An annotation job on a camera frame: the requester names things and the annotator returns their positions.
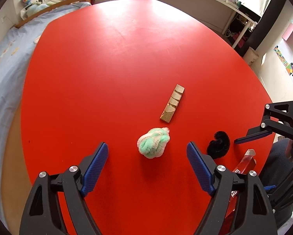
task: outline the red table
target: red table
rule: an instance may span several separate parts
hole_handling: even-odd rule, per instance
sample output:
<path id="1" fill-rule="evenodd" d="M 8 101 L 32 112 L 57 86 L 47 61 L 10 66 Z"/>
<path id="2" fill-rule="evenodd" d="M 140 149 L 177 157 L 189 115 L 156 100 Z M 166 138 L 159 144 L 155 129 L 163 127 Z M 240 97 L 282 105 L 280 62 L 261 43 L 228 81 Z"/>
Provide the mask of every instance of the red table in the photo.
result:
<path id="1" fill-rule="evenodd" d="M 176 84 L 185 91 L 167 124 L 159 118 Z M 64 172 L 104 141 L 109 157 L 85 198 L 103 235 L 192 235 L 210 196 L 187 160 L 187 143 L 205 153 L 224 130 L 230 150 L 216 163 L 232 170 L 253 148 L 259 173 L 274 136 L 233 140 L 259 125 L 270 102 L 243 59 L 178 9 L 156 0 L 84 8 L 51 22 L 30 61 L 21 113 L 30 180 Z M 169 127 L 171 140 L 149 160 L 137 140 L 154 127 Z"/>

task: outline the bed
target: bed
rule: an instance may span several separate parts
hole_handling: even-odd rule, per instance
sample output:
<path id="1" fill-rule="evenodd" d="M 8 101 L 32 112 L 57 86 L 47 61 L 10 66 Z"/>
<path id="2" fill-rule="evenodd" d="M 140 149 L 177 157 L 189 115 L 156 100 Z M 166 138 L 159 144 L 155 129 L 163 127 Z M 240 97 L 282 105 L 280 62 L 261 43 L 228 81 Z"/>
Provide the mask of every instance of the bed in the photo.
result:
<path id="1" fill-rule="evenodd" d="M 45 8 L 11 28 L 0 43 L 0 219 L 6 227 L 1 201 L 4 151 L 10 126 L 21 100 L 31 55 L 48 23 L 65 14 L 90 6 L 89 1 L 64 0 Z"/>

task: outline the silver bolt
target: silver bolt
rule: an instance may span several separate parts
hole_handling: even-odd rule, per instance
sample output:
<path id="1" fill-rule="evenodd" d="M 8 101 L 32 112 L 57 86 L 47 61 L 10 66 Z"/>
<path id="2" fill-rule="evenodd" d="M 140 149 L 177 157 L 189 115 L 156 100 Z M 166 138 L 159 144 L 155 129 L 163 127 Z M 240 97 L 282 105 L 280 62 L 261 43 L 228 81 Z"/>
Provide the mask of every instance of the silver bolt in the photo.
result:
<path id="1" fill-rule="evenodd" d="M 226 167 L 223 166 L 223 165 L 218 165 L 218 166 L 217 166 L 217 169 L 218 169 L 219 171 L 225 171 L 225 170 L 226 170 Z"/>
<path id="2" fill-rule="evenodd" d="M 76 170 L 78 170 L 78 167 L 77 166 L 71 166 L 70 168 L 69 168 L 69 171 L 70 172 L 75 172 Z"/>
<path id="3" fill-rule="evenodd" d="M 39 177 L 44 178 L 47 175 L 45 171 L 40 172 Z"/>
<path id="4" fill-rule="evenodd" d="M 250 170 L 249 171 L 249 174 L 252 176 L 252 177 L 256 177 L 256 172 L 254 170 Z"/>

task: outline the black fuzzy object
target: black fuzzy object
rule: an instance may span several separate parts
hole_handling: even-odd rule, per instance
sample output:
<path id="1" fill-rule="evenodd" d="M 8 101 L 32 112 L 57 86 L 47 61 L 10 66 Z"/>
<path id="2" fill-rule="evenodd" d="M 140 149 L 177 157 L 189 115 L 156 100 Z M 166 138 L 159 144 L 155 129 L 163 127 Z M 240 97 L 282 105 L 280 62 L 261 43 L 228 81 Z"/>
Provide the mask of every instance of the black fuzzy object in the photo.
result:
<path id="1" fill-rule="evenodd" d="M 215 140 L 212 140 L 207 147 L 207 154 L 213 159 L 225 156 L 230 147 L 230 140 L 226 132 L 219 131 L 214 135 Z"/>

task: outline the wooden bed frame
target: wooden bed frame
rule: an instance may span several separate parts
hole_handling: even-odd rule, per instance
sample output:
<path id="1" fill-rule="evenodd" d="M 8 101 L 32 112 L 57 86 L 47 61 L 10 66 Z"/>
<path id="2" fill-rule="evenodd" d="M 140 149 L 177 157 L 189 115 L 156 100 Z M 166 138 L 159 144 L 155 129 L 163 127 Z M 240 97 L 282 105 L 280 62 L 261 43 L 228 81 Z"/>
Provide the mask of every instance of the wooden bed frame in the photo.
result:
<path id="1" fill-rule="evenodd" d="M 90 0 L 63 0 L 59 3 L 56 3 L 56 4 L 53 4 L 41 11 L 38 11 L 37 13 L 33 14 L 32 16 L 26 18 L 25 20 L 22 20 L 21 22 L 19 22 L 18 24 L 15 25 L 16 28 L 20 28 L 21 26 L 23 26 L 24 24 L 26 24 L 27 22 L 29 22 L 30 20 L 34 19 L 35 17 L 38 17 L 39 15 L 45 13 L 45 12 L 48 12 L 48 11 L 51 11 L 51 10 L 54 10 L 55 8 L 58 8 L 60 6 L 63 6 L 63 5 L 68 5 L 68 4 L 71 4 L 71 3 L 74 3 L 74 2 L 90 2 Z"/>

